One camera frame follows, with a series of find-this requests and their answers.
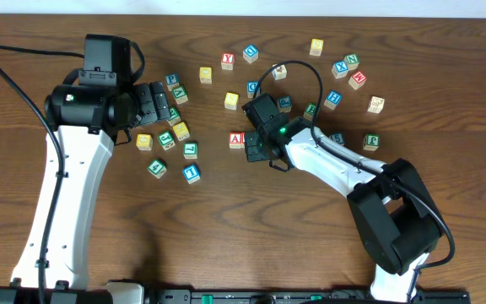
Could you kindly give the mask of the red A block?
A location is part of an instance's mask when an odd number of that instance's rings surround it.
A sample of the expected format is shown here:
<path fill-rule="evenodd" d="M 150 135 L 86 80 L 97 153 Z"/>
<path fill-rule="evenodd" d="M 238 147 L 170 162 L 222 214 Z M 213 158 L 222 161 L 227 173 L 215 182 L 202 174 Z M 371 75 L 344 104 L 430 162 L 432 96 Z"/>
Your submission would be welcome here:
<path fill-rule="evenodd" d="M 233 132 L 229 134 L 229 147 L 231 149 L 241 149 L 241 136 L 239 132 Z"/>

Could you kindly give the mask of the red I block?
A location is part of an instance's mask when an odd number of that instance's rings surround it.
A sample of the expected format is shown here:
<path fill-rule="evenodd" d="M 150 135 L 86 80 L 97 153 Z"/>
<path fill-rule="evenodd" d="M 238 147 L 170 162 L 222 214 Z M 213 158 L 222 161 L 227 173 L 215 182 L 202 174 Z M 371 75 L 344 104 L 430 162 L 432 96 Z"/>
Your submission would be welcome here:
<path fill-rule="evenodd" d="M 240 133 L 240 136 L 241 136 L 240 147 L 242 149 L 244 149 L 245 148 L 245 142 L 246 142 L 246 133 Z"/>

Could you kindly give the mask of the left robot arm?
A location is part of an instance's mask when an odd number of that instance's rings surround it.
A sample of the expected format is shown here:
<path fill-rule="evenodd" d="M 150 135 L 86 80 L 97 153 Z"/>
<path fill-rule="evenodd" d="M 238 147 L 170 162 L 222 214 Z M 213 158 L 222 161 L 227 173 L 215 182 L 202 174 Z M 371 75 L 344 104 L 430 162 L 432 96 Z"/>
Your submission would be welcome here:
<path fill-rule="evenodd" d="M 159 82 L 141 83 L 137 43 L 87 35 L 72 70 L 35 114 L 47 131 L 46 168 L 26 246 L 0 303 L 148 303 L 148 287 L 112 280 L 90 289 L 89 237 L 100 182 L 119 133 L 168 119 Z"/>

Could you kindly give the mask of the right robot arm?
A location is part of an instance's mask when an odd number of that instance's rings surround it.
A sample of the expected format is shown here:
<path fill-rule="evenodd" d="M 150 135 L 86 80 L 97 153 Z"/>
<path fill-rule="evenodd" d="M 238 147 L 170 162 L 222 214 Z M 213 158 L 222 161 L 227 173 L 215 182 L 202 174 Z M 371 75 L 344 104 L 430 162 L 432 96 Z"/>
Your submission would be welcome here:
<path fill-rule="evenodd" d="M 429 254 L 447 234 L 434 201 L 413 165 L 365 158 L 328 138 L 311 121 L 289 119 L 263 94 L 243 112 L 255 128 L 245 136 L 250 162 L 281 160 L 319 178 L 347 200 L 365 251 L 375 262 L 371 296 L 410 302 Z"/>

